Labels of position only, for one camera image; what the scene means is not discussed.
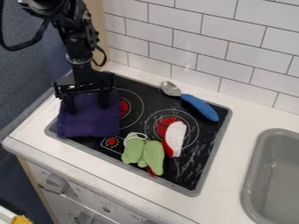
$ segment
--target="tile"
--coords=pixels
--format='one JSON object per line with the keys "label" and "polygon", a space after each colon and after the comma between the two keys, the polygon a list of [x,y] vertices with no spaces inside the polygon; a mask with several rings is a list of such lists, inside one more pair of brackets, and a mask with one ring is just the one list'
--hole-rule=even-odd
{"label": "tile", "polygon": [[127,19],[126,23],[128,35],[131,37],[146,39],[167,46],[172,44],[172,29],[170,28],[131,19]]}
{"label": "tile", "polygon": [[299,31],[299,7],[282,3],[263,0],[239,0],[236,19],[285,30]]}
{"label": "tile", "polygon": [[143,0],[143,2],[151,4],[162,4],[170,7],[174,7],[175,0]]}
{"label": "tile", "polygon": [[143,56],[149,55],[149,44],[147,41],[123,36],[110,31],[107,31],[107,36],[109,46]]}
{"label": "tile", "polygon": [[278,3],[299,5],[298,0],[276,0]]}
{"label": "tile", "polygon": [[123,17],[116,17],[109,14],[105,14],[105,26],[107,31],[118,32],[126,34],[126,28]]}
{"label": "tile", "polygon": [[284,94],[299,96],[299,79],[284,74],[255,69],[251,84]]}
{"label": "tile", "polygon": [[173,80],[186,82],[199,88],[206,88],[212,91],[218,91],[220,77],[216,77],[207,73],[196,72],[180,66],[172,66]]}
{"label": "tile", "polygon": [[252,46],[260,46],[265,26],[204,15],[202,34]]}
{"label": "tile", "polygon": [[299,33],[267,28],[263,48],[299,55]]}
{"label": "tile", "polygon": [[199,33],[202,15],[185,10],[150,4],[149,21],[152,24]]}
{"label": "tile", "polygon": [[275,108],[299,115],[299,98],[286,94],[279,94],[275,103]]}
{"label": "tile", "polygon": [[185,31],[174,32],[173,45],[175,47],[216,58],[225,58],[227,44],[227,41],[216,38],[208,38]]}
{"label": "tile", "polygon": [[220,93],[268,107],[272,107],[277,96],[277,93],[274,91],[226,79],[221,81]]}
{"label": "tile", "polygon": [[203,55],[198,56],[197,70],[215,74],[235,81],[249,82],[253,68],[242,66],[222,59],[214,59]]}
{"label": "tile", "polygon": [[149,56],[181,67],[195,69],[196,53],[178,50],[172,47],[149,43]]}
{"label": "tile", "polygon": [[134,0],[103,0],[104,12],[137,20],[148,20],[148,5]]}
{"label": "tile", "polygon": [[227,59],[278,73],[286,73],[292,57],[280,52],[231,43],[229,45]]}
{"label": "tile", "polygon": [[129,65],[148,73],[170,78],[170,64],[129,53]]}
{"label": "tile", "polygon": [[299,77],[299,57],[294,57],[288,74]]}
{"label": "tile", "polygon": [[128,54],[124,51],[109,47],[109,57],[112,61],[128,65]]}
{"label": "tile", "polygon": [[237,0],[177,0],[176,7],[225,18],[233,18]]}

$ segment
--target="sink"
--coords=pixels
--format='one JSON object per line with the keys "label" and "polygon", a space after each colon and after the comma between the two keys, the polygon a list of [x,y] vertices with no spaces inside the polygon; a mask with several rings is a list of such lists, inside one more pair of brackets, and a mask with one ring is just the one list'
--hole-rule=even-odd
{"label": "sink", "polygon": [[298,133],[270,129],[259,136],[241,203],[255,223],[299,223]]}

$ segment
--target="blue spoon handle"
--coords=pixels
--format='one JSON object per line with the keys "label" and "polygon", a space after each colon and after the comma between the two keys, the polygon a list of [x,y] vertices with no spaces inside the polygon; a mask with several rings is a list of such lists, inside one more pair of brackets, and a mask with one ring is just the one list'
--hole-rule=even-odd
{"label": "blue spoon handle", "polygon": [[216,111],[205,101],[200,100],[199,98],[190,95],[190,94],[181,94],[181,99],[185,102],[189,102],[192,106],[194,106],[203,116],[208,118],[213,122],[219,121],[219,116]]}

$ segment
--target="metal spoon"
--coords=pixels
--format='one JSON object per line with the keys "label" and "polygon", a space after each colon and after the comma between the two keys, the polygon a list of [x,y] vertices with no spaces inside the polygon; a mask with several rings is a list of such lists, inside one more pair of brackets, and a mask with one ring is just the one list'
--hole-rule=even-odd
{"label": "metal spoon", "polygon": [[179,96],[185,102],[189,102],[192,106],[194,106],[203,116],[208,118],[213,122],[219,121],[219,116],[216,111],[205,101],[200,100],[199,98],[190,95],[190,94],[182,94],[182,91],[172,82],[163,81],[161,83],[161,89],[166,95],[169,96]]}

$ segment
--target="purple cloth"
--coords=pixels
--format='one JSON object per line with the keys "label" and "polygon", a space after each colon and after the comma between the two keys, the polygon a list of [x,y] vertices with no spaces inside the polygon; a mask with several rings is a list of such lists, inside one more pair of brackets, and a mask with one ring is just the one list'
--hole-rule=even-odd
{"label": "purple cloth", "polygon": [[108,108],[101,108],[98,94],[77,94],[74,102],[76,115],[66,112],[61,102],[57,121],[58,137],[108,137],[120,131],[120,99],[117,90],[110,95]]}

